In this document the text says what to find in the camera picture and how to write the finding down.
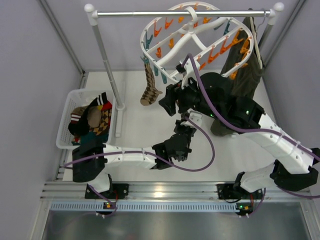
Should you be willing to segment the brown argyle sock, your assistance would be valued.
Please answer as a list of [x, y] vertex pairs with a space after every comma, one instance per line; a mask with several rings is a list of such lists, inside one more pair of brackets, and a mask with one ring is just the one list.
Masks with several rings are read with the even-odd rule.
[[144, 70], [146, 77], [146, 88], [140, 98], [140, 104], [142, 106], [150, 106], [156, 102], [158, 96], [163, 92], [156, 88], [155, 76], [149, 63], [144, 65]]
[[111, 125], [111, 116], [112, 110], [103, 110], [101, 112], [101, 118], [99, 121], [99, 125], [97, 127], [93, 127], [90, 129], [96, 136], [102, 136], [109, 133], [110, 125]]

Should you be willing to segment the white clip hanger frame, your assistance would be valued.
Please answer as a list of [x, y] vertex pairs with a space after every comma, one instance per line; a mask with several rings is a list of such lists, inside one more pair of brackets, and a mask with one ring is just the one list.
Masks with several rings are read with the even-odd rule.
[[223, 74], [229, 77], [241, 68], [253, 52], [254, 41], [251, 30], [234, 17], [209, 17], [196, 14], [197, 11], [213, 11], [216, 7], [199, 1], [189, 1], [170, 8], [172, 11], [187, 10], [188, 16], [156, 17], [143, 29], [140, 35], [142, 60], [154, 75], [161, 76], [163, 83], [179, 81], [178, 71], [170, 69], [192, 54], [197, 69], [207, 70], [218, 57], [229, 53], [239, 43], [235, 36], [240, 31], [248, 35], [249, 50], [245, 57]]

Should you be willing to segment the black striped sock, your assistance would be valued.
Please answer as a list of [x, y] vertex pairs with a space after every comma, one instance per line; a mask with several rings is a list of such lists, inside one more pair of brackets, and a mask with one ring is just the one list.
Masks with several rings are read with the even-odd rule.
[[81, 137], [86, 135], [90, 130], [91, 127], [88, 125], [87, 115], [89, 111], [89, 107], [96, 107], [105, 104], [108, 101], [107, 93], [102, 92], [96, 98], [92, 100], [92, 102], [87, 105], [86, 110], [84, 111], [83, 115], [80, 117], [80, 120], [76, 124], [72, 124], [71, 122], [68, 125], [69, 132], [75, 137]]

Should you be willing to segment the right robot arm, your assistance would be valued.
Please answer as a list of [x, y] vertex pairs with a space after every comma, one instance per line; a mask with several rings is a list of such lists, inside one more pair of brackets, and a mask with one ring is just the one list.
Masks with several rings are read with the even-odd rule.
[[173, 116], [195, 110], [219, 120], [228, 129], [252, 140], [270, 153], [275, 161], [254, 171], [237, 175], [234, 188], [252, 193], [268, 186], [298, 192], [315, 185], [319, 172], [318, 148], [306, 148], [277, 126], [252, 98], [232, 94], [231, 80], [216, 72], [190, 77], [166, 87], [159, 104]]

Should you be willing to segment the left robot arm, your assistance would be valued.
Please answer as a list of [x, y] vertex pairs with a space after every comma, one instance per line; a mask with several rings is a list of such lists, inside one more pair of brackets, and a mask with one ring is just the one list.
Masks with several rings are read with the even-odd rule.
[[128, 148], [109, 145], [95, 139], [72, 151], [72, 181], [86, 183], [98, 193], [109, 192], [112, 178], [107, 169], [121, 165], [148, 170], [164, 170], [173, 166], [173, 161], [187, 160], [191, 139], [196, 128], [184, 120], [175, 122], [174, 134], [167, 140], [150, 147]]

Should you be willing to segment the wooden clothes hanger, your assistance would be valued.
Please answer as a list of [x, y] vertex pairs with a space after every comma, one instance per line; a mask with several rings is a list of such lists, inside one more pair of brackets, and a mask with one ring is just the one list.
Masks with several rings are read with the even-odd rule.
[[259, 68], [262, 70], [263, 69], [263, 61], [262, 61], [260, 49], [259, 49], [259, 46], [258, 46], [257, 31], [256, 31], [256, 27], [255, 27], [255, 24], [254, 24], [253, 17], [249, 17], [249, 22], [250, 22], [251, 33], [252, 33], [252, 36], [253, 36], [255, 55], [256, 55], [256, 58], [257, 58], [257, 62], [258, 62]]

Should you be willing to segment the olive green garment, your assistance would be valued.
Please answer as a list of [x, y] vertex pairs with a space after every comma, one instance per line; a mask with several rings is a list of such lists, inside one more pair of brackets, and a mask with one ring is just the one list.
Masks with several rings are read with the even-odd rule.
[[[244, 18], [242, 23], [251, 30], [249, 17]], [[238, 40], [239, 43], [236, 43], [230, 48], [227, 60], [220, 72], [221, 74], [224, 74], [232, 67], [234, 67], [237, 63], [241, 62], [250, 48], [250, 41], [248, 40], [248, 35], [245, 31], [239, 31], [234, 39]], [[264, 69], [264, 63], [263, 69], [260, 69], [255, 54], [255, 48], [253, 47], [252, 53], [247, 62], [228, 77], [233, 83], [231, 91], [232, 94], [237, 97], [248, 97], [252, 99], [254, 97], [255, 90], [260, 83], [261, 77], [264, 73]]]

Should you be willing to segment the red sock in basket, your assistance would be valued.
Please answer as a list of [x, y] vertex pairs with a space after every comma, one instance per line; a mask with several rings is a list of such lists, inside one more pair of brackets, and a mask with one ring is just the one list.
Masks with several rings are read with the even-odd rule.
[[103, 111], [111, 110], [112, 107], [113, 105], [109, 101], [107, 101], [105, 104], [102, 105], [101, 111], [103, 112]]

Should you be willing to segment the dark teal sock in basket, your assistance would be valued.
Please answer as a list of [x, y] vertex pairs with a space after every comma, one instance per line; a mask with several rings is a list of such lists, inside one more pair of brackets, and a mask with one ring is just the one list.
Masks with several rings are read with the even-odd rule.
[[90, 131], [86, 135], [83, 135], [80, 137], [80, 145], [84, 145], [92, 141], [100, 141], [100, 142], [106, 143], [108, 141], [108, 138], [109, 138], [108, 133], [95, 135], [94, 132]]

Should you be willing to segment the white laundry basket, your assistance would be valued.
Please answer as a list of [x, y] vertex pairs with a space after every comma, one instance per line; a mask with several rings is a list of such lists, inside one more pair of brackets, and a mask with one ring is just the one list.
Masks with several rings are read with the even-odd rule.
[[68, 130], [71, 122], [71, 113], [77, 107], [88, 106], [99, 94], [106, 92], [107, 100], [112, 104], [112, 113], [110, 119], [110, 130], [108, 132], [107, 144], [115, 143], [115, 130], [118, 111], [116, 109], [116, 100], [111, 89], [75, 89], [68, 93], [64, 109], [62, 112], [57, 137], [56, 146], [59, 149], [74, 150], [77, 145], [72, 144], [74, 136]]

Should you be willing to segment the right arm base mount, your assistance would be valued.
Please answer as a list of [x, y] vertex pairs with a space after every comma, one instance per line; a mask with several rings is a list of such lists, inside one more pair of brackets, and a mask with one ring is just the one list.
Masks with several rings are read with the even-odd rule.
[[237, 200], [239, 198], [233, 183], [220, 183], [216, 185], [216, 188], [220, 200]]

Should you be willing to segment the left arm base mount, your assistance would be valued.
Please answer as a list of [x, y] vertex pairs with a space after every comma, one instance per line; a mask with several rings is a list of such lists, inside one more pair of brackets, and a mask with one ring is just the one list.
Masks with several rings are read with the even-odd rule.
[[[129, 184], [127, 183], [114, 183], [110, 187], [110, 190], [100, 192], [100, 194], [109, 199], [109, 200], [123, 200], [129, 194]], [[85, 190], [85, 199], [89, 200], [97, 200], [101, 199], [90, 187], [89, 185], [86, 186]]]

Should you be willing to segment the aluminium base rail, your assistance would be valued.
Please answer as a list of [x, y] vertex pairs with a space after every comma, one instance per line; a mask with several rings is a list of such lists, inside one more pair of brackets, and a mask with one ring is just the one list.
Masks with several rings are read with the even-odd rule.
[[44, 185], [40, 199], [53, 211], [117, 212], [196, 212], [241, 213], [247, 216], [267, 203], [301, 203], [303, 198], [269, 188], [257, 196], [221, 200], [217, 184], [223, 182], [115, 182], [129, 184], [125, 199], [85, 199], [87, 185], [71, 181], [52, 181]]

